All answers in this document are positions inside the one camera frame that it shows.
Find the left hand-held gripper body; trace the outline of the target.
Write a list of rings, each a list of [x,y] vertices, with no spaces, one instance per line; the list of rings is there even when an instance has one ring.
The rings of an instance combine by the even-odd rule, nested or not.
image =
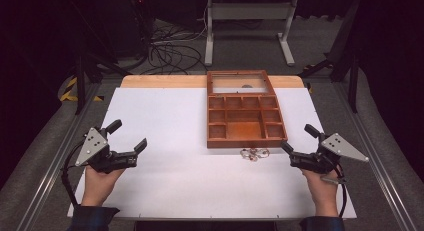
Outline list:
[[[137,166],[138,151],[118,153],[110,149],[107,135],[116,131],[116,128],[89,129],[81,151],[75,161],[80,167],[90,165],[96,172],[111,173],[114,170]]]

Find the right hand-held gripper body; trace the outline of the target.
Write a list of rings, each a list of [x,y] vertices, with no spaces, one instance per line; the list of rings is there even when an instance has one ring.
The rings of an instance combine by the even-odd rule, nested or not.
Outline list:
[[[361,153],[338,133],[334,133],[318,142],[316,152],[305,154],[295,152],[289,147],[289,159],[292,167],[328,174],[339,165],[341,157],[368,162],[369,158]]]

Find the person's left hand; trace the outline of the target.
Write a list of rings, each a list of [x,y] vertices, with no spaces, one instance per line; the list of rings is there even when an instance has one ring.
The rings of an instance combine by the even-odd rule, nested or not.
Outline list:
[[[85,169],[85,188],[81,201],[82,206],[102,206],[124,169],[107,173],[97,172],[91,166]]]

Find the person's right hand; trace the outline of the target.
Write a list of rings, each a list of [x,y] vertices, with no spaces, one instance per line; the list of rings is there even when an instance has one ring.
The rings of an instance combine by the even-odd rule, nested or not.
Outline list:
[[[309,170],[301,170],[307,180],[307,185],[315,204],[315,215],[323,217],[338,217],[337,190],[338,186],[323,180],[324,175]]]

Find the white table mat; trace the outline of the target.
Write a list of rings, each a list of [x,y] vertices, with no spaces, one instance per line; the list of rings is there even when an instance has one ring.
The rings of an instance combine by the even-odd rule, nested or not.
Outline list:
[[[119,217],[147,219],[294,219],[314,214],[300,170],[273,148],[250,161],[237,149],[206,146],[207,92],[203,88],[118,88],[103,123],[119,119],[109,136],[117,152],[146,149],[124,172],[107,206]]]

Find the wooden compartment box glass lid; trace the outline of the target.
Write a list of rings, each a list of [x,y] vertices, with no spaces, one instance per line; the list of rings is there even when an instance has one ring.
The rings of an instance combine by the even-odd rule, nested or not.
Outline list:
[[[207,73],[207,147],[274,148],[288,140],[264,70]]]

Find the yellow black hazard tape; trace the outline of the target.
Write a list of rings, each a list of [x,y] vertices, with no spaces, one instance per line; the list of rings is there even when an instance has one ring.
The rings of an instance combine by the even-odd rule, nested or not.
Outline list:
[[[68,84],[66,85],[62,95],[60,96],[59,100],[61,102],[64,101],[72,101],[72,102],[76,102],[79,101],[78,95],[73,95],[72,94],[72,90],[74,87],[76,87],[77,85],[77,77],[72,76],[72,78],[69,80]],[[101,96],[101,95],[95,95],[92,99],[92,101],[96,101],[96,102],[101,102],[104,101],[105,97]]]

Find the black tripod stand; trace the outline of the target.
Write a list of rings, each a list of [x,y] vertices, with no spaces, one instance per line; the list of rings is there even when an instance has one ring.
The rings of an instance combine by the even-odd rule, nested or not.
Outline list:
[[[128,71],[116,65],[102,22],[98,20],[96,8],[91,0],[63,0],[63,17],[61,18],[66,41],[71,48],[77,77],[77,114],[86,106],[85,78],[91,83],[99,83],[103,76],[97,67],[103,65],[106,69],[125,77]]]

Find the black metal stand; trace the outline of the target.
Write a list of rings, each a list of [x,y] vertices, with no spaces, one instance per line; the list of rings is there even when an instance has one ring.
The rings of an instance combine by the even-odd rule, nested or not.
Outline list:
[[[303,71],[298,74],[300,78],[306,78],[331,65],[333,67],[333,71],[330,74],[331,81],[341,82],[349,73],[348,103],[353,113],[357,113],[356,98],[359,60],[351,44],[351,31],[359,5],[360,0],[353,0],[330,51],[325,55],[325,59],[309,68],[304,67]]]

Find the white metal stand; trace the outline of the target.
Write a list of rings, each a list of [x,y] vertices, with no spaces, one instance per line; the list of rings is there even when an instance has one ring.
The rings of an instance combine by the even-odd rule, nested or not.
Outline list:
[[[286,64],[295,65],[294,57],[288,44],[288,34],[294,19],[298,0],[278,3],[216,3],[207,0],[205,25],[207,30],[204,64],[213,63],[213,22],[216,20],[284,20],[285,27],[277,34]]]

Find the aluminium rail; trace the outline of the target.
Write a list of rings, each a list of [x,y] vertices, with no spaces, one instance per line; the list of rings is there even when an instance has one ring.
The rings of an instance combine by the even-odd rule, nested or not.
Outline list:
[[[365,130],[365,126],[357,113],[352,111],[352,108],[348,102],[346,91],[343,85],[340,83],[333,84],[344,109],[347,111],[348,116],[353,122],[356,132],[361,140],[364,152],[369,157],[369,164],[377,179],[377,182],[387,200],[394,217],[400,226],[401,231],[419,231],[418,227],[412,220],[410,213],[408,212],[401,196],[394,185],[393,180],[389,176],[386,168],[380,157],[378,156],[377,149],[372,144],[371,138]]]
[[[63,123],[64,133],[61,137],[54,137],[56,133],[53,131],[48,133],[48,141],[59,141],[59,146],[55,146],[52,158],[46,165],[36,162],[38,167],[45,168],[45,172],[39,179],[37,188],[31,195],[31,202],[25,209],[16,231],[31,231],[56,181],[61,182],[59,178],[61,168],[73,147],[72,142],[77,135],[77,130],[80,128],[81,123],[83,122],[83,119],[100,87],[100,83],[90,84],[86,87],[86,104],[80,111],[74,110],[67,115],[69,122]]]

